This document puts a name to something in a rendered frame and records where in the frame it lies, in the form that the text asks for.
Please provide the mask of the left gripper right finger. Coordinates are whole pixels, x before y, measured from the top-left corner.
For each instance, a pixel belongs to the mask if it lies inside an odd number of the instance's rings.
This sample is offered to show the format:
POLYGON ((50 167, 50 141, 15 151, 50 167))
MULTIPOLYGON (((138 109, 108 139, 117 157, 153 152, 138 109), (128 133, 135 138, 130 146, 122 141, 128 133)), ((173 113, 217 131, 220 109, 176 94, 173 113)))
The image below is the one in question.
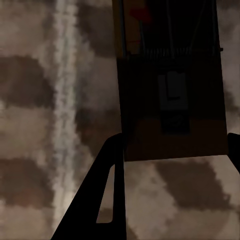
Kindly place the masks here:
POLYGON ((228 157, 240 173, 240 135, 229 133, 228 140, 228 157))

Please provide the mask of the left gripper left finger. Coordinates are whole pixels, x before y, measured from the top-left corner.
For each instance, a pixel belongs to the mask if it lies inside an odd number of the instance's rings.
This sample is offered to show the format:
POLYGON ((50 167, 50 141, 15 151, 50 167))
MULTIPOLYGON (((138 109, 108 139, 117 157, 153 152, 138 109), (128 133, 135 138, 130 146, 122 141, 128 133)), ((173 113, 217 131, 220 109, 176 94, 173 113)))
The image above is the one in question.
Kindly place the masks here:
POLYGON ((105 141, 51 240, 127 240, 122 133, 105 141), (114 164, 112 222, 96 223, 114 164))

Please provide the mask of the mousetrap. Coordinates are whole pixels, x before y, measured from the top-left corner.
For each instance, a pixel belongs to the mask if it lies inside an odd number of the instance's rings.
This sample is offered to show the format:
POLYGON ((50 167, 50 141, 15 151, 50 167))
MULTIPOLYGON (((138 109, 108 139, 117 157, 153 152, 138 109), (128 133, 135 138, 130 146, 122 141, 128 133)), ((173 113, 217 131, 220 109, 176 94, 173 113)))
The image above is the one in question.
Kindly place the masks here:
POLYGON ((112 0, 123 162, 229 155, 216 0, 112 0))

